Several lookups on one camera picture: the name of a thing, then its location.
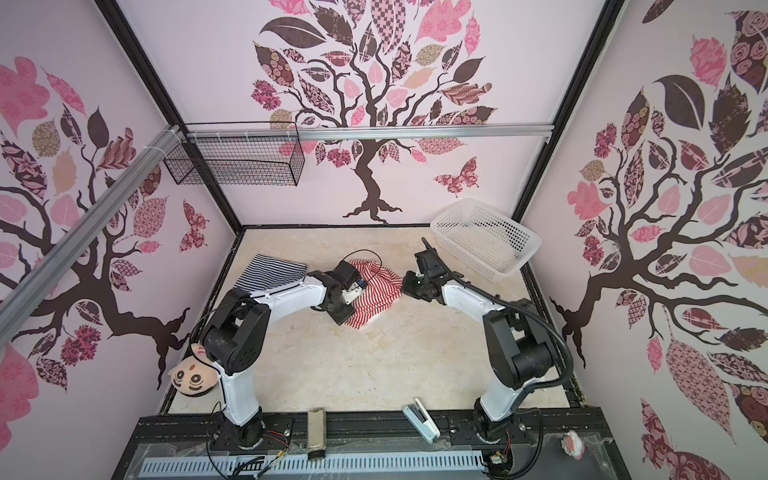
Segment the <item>black and white striped cloth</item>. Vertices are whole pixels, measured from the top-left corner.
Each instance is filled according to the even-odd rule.
[[[298,284],[306,276],[306,265],[267,255],[256,255],[250,261],[235,287],[251,292],[266,292]]]

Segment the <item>red and white striped cloth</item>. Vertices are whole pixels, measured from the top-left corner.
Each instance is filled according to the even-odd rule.
[[[400,297],[402,278],[373,260],[353,259],[349,262],[364,280],[368,280],[368,286],[352,301],[355,314],[345,323],[352,328],[361,329],[371,318],[387,310]]]

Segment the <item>white plastic basket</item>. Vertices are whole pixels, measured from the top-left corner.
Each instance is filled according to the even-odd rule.
[[[492,282],[520,270],[541,246],[539,235],[472,198],[445,209],[429,227],[442,248]]]

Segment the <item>butterfly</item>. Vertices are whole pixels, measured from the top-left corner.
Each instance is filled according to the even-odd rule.
[[[448,191],[455,194],[458,198],[458,192],[464,190],[462,185],[467,187],[474,187],[478,183],[478,176],[475,170],[478,169],[477,157],[471,158],[462,167],[462,172],[454,177],[453,175],[438,175],[435,177],[435,181],[441,185],[448,187]]]
[[[180,252],[189,250],[192,247],[200,248],[205,245],[205,236],[200,230],[203,230],[206,223],[210,221],[205,220],[203,214],[196,213],[186,200],[184,201],[184,216],[187,217],[190,229],[184,234],[184,238],[181,239],[181,244],[179,245]]]

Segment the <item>wire mesh basket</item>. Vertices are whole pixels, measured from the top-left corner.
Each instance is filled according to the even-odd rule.
[[[492,282],[520,270],[541,246],[541,237],[488,205],[466,198],[430,224],[437,243]]]
[[[165,166],[179,185],[202,184],[211,177],[218,184],[299,184],[304,152],[295,122],[269,124],[272,130],[197,131],[187,135],[165,158]],[[205,124],[216,126],[223,124]]]

